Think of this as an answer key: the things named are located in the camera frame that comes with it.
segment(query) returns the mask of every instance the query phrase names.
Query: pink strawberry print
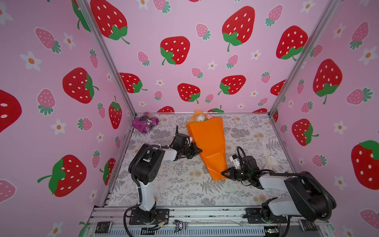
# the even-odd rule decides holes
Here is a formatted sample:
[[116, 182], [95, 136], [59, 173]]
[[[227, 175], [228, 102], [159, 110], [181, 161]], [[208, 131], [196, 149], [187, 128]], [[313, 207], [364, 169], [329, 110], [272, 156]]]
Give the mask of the pink strawberry print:
[[59, 42], [54, 40], [54, 36], [49, 31], [36, 27], [35, 32], [39, 41], [41, 41], [45, 48], [51, 49], [51, 51], [56, 54], [62, 52]]
[[352, 105], [359, 105], [362, 102], [367, 102], [372, 98], [374, 93], [369, 88], [355, 89], [347, 97], [346, 102]]
[[362, 24], [355, 30], [354, 34], [351, 36], [352, 41], [350, 42], [350, 49], [354, 50], [359, 48], [363, 44], [363, 40], [368, 35], [368, 22], [362, 22]]
[[275, 24], [275, 21], [279, 20], [282, 15], [283, 5], [277, 5], [269, 13], [268, 18], [266, 19], [266, 27], [271, 27]]
[[197, 36], [203, 38], [203, 40], [208, 40], [211, 38], [211, 32], [208, 30], [208, 26], [204, 24], [199, 23], [196, 25], [196, 33]]
[[204, 74], [199, 68], [193, 67], [191, 69], [192, 76], [197, 77], [197, 78], [203, 78]]
[[0, 204], [16, 194], [17, 188], [6, 179], [0, 179]]
[[228, 69], [232, 69], [234, 65], [236, 65], [237, 63], [238, 63], [238, 55], [235, 54], [228, 59], [228, 63], [226, 64], [226, 67]]
[[142, 63], [143, 66], [148, 67], [150, 65], [149, 57], [142, 51], [138, 52], [138, 60]]

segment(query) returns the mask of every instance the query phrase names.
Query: purple package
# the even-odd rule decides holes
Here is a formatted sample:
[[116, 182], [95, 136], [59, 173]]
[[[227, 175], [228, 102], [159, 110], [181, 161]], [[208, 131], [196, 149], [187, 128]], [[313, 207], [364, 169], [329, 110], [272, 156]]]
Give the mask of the purple package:
[[157, 126], [159, 120], [152, 114], [146, 112], [141, 117], [133, 120], [132, 126], [141, 133], [148, 133], [153, 127]]

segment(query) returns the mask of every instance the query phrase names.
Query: white flower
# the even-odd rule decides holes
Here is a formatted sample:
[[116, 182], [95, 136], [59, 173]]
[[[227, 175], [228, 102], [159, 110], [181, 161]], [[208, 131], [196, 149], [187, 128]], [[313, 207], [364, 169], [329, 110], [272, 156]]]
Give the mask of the white flower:
[[334, 126], [335, 126], [335, 129], [334, 129], [334, 132], [338, 132], [340, 133], [341, 135], [343, 134], [343, 131], [348, 129], [347, 126], [344, 126], [343, 125], [343, 121], [339, 122], [339, 123], [334, 123]]
[[145, 8], [147, 10], [147, 4], [150, 0], [136, 0], [139, 3], [139, 8]]
[[214, 70], [216, 66], [217, 66], [217, 64], [214, 61], [208, 63], [208, 69], [213, 69]]
[[359, 58], [358, 61], [360, 61], [360, 62], [363, 61], [363, 63], [365, 65], [367, 65], [370, 62], [370, 60], [377, 58], [378, 54], [375, 53], [376, 48], [377, 47], [375, 46], [370, 50], [364, 49], [363, 50], [363, 56], [361, 58]]
[[306, 12], [309, 13], [309, 10], [314, 7], [316, 4], [313, 2], [313, 0], [308, 0], [303, 2], [303, 8], [301, 9], [301, 13]]
[[53, 229], [47, 234], [47, 236], [56, 237], [57, 235], [62, 233], [62, 225], [63, 225], [63, 221], [59, 224], [54, 223]]
[[68, 44], [70, 49], [72, 49], [73, 46], [76, 46], [75, 43], [72, 41], [72, 35], [67, 35], [65, 32], [63, 32], [63, 34], [64, 34], [63, 42]]
[[62, 122], [57, 119], [56, 124], [51, 125], [52, 129], [55, 129], [55, 135], [58, 135], [59, 133], [65, 133], [64, 127], [66, 126], [65, 122]]
[[334, 33], [333, 39], [335, 39], [335, 38], [341, 38], [341, 36], [342, 36], [342, 31], [343, 31], [345, 28], [346, 28], [346, 26], [343, 26], [342, 23], [341, 23], [341, 24], [338, 26], [338, 28], [335, 29], [335, 30], [333, 31], [333, 33]]
[[31, 51], [28, 51], [28, 55], [20, 54], [20, 57], [26, 62], [26, 69], [34, 68], [36, 71], [39, 71], [39, 65], [41, 64], [41, 59], [35, 58]]
[[334, 176], [334, 185], [339, 186], [341, 190], [343, 190], [343, 187], [347, 187], [348, 185], [343, 181], [343, 177], [337, 177]]
[[255, 59], [255, 60], [258, 60], [258, 57], [262, 55], [259, 50], [257, 49], [255, 52], [252, 52], [251, 53], [251, 59]]
[[5, 3], [0, 2], [0, 24], [5, 25], [5, 20], [13, 20], [13, 17], [6, 12]]
[[92, 193], [91, 195], [88, 197], [89, 199], [91, 199], [91, 202], [96, 199], [96, 193], [97, 193], [97, 190], [93, 190], [92, 189]]
[[164, 85], [163, 81], [162, 80], [157, 80], [157, 83], [156, 85], [162, 87], [162, 85]]
[[101, 141], [104, 141], [103, 138], [104, 138], [104, 134], [102, 134], [101, 132], [99, 132], [99, 135], [96, 136], [97, 138], [97, 143], [100, 143]]

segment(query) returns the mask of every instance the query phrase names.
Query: strawberry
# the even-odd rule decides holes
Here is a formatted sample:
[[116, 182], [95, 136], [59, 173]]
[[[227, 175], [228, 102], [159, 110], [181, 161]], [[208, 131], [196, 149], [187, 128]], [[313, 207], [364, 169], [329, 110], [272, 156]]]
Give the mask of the strawberry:
[[228, 59], [228, 63], [226, 64], [226, 67], [228, 69], [232, 69], [234, 65], [236, 65], [237, 63], [238, 63], [238, 55], [235, 54]]
[[292, 57], [296, 61], [297, 59], [294, 56], [301, 53], [307, 40], [307, 33], [300, 27], [295, 25], [289, 27], [280, 38], [276, 48], [276, 57], [285, 60]]
[[271, 27], [275, 24], [276, 20], [279, 20], [282, 15], [283, 5], [277, 5], [269, 13], [268, 18], [266, 19], [266, 27]]
[[304, 90], [304, 80], [303, 78], [300, 79], [298, 84], [298, 94], [300, 95]]
[[0, 179], [0, 204], [16, 194], [17, 188], [6, 179]]
[[62, 52], [59, 42], [54, 40], [54, 36], [49, 31], [36, 27], [35, 32], [39, 41], [41, 41], [45, 48], [51, 49], [51, 51], [56, 54]]
[[379, 213], [376, 213], [375, 211], [371, 209], [366, 209], [361, 211], [360, 217], [367, 222], [370, 226], [374, 227], [375, 229], [379, 229]]
[[178, 85], [178, 92], [180, 98], [186, 102], [194, 102], [200, 97], [200, 89], [197, 86], [193, 86], [190, 84], [182, 83]]
[[325, 104], [327, 95], [333, 94], [341, 84], [341, 81], [341, 69], [333, 60], [326, 59], [322, 61], [317, 69], [317, 73], [313, 81], [313, 91], [319, 97], [325, 96], [325, 101], [323, 103]]
[[157, 111], [157, 113], [175, 113], [174, 109], [170, 106], [165, 106]]
[[86, 175], [87, 169], [83, 163], [73, 155], [66, 155], [53, 166], [52, 175], [38, 179], [37, 183], [51, 177], [49, 181], [51, 193], [56, 197], [64, 197], [81, 185]]
[[245, 43], [253, 32], [255, 10], [251, 6], [244, 6], [231, 15], [222, 26], [224, 40], [233, 46]]
[[190, 42], [184, 36], [169, 37], [161, 42], [161, 55], [164, 57], [162, 62], [179, 65], [182, 64], [190, 50]]
[[372, 98], [372, 94], [374, 93], [369, 88], [364, 88], [363, 90], [358, 88], [358, 89], [353, 90], [346, 97], [346, 102], [352, 105], [359, 105], [362, 102], [366, 103]]
[[84, 131], [88, 131], [89, 129], [92, 128], [92, 122], [88, 119], [88, 118], [80, 118], [80, 120], [78, 120], [78, 129], [80, 130], [84, 130]]
[[209, 104], [210, 102], [212, 102], [212, 100], [214, 99], [214, 95], [213, 94], [209, 94], [209, 95], [207, 95], [206, 97], [205, 97], [205, 102], [207, 103], [207, 104]]
[[280, 91], [282, 90], [284, 83], [285, 83], [285, 80], [283, 80], [283, 81], [275, 84], [274, 86], [272, 86], [271, 90], [270, 90], [271, 94], [278, 96]]
[[362, 41], [368, 35], [368, 22], [362, 22], [362, 24], [355, 30], [354, 34], [351, 36], [352, 41], [350, 42], [350, 49], [354, 50], [362, 45]]
[[192, 76], [197, 77], [197, 78], [203, 78], [204, 74], [201, 72], [199, 68], [193, 67], [191, 69]]
[[313, 127], [309, 120], [301, 119], [292, 124], [292, 134], [295, 139], [302, 146], [308, 145], [312, 141], [312, 137], [318, 137], [319, 135], [313, 135]]
[[120, 104], [117, 103], [116, 96], [114, 96], [114, 101], [111, 103], [111, 105], [109, 105], [108, 114], [112, 127], [114, 129], [117, 129], [118, 126], [120, 126], [122, 110]]
[[93, 168], [96, 168], [99, 165], [100, 162], [100, 152], [96, 150], [92, 157], [92, 166]]
[[312, 108], [313, 108], [313, 103], [312, 103], [312, 101], [308, 101], [308, 102], [305, 102], [305, 103], [303, 104], [303, 106], [301, 107], [301, 111], [302, 111], [303, 113], [308, 113], [310, 110], [312, 110]]
[[317, 165], [318, 167], [326, 166], [326, 159], [323, 155], [315, 155], [312, 158], [313, 164]]
[[41, 114], [47, 116], [54, 112], [55, 98], [49, 89], [42, 89], [37, 96], [37, 102], [39, 103], [37, 108]]
[[142, 89], [142, 81], [136, 75], [120, 72], [120, 76], [127, 92], [138, 93], [140, 90], [147, 91], [147, 89]]
[[95, 95], [94, 88], [99, 90], [92, 85], [92, 78], [81, 67], [75, 68], [64, 76], [62, 84], [66, 94], [83, 104], [91, 102]]
[[138, 60], [142, 63], [143, 66], [148, 67], [150, 65], [149, 57], [142, 51], [138, 52]]
[[240, 91], [245, 82], [246, 78], [242, 75], [224, 77], [221, 80], [221, 91], [218, 93], [218, 95], [220, 95], [221, 92], [223, 92], [225, 95], [233, 95]]
[[11, 94], [0, 90], [0, 132], [16, 122], [21, 112], [18, 100]]
[[266, 84], [270, 81], [271, 79], [271, 76], [270, 76], [270, 73], [269, 72], [264, 72], [262, 73], [262, 78], [261, 78], [261, 81]]
[[351, 151], [351, 161], [358, 182], [366, 188], [379, 189], [379, 143], [368, 140]]
[[97, 65], [99, 64], [99, 61], [97, 60], [96, 53], [94, 49], [91, 49], [89, 51], [89, 60], [91, 60], [92, 65], [94, 68], [97, 68]]
[[91, 0], [90, 6], [103, 36], [113, 40], [121, 38], [125, 43], [130, 44], [123, 38], [128, 33], [128, 23], [117, 8], [106, 0]]
[[114, 163], [115, 162], [116, 162], [115, 159], [110, 158], [108, 160], [108, 162], [104, 166], [104, 171], [102, 171], [101, 168], [100, 168], [100, 172], [104, 173], [103, 174], [103, 181], [104, 181], [105, 185], [108, 185], [108, 181], [109, 181], [109, 178], [112, 175], [112, 171], [113, 171], [113, 167], [114, 167]]
[[208, 26], [204, 24], [199, 23], [196, 25], [196, 33], [197, 36], [203, 38], [203, 40], [208, 40], [211, 38], [211, 32], [208, 30]]
[[99, 115], [101, 118], [105, 118], [105, 108], [102, 103], [97, 104], [97, 109], [99, 110]]

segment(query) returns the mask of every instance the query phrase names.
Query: strawberry wallpaper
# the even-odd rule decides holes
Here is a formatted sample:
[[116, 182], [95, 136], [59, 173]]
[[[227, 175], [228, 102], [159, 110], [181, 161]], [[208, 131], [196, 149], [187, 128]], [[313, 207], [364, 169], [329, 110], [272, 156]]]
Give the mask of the strawberry wallpaper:
[[338, 236], [379, 236], [378, 11], [378, 1], [342, 1], [278, 108], [299, 171], [337, 202]]
[[82, 237], [132, 116], [75, 1], [0, 2], [0, 30], [2, 236]]
[[269, 110], [328, 2], [87, 1], [137, 112]]

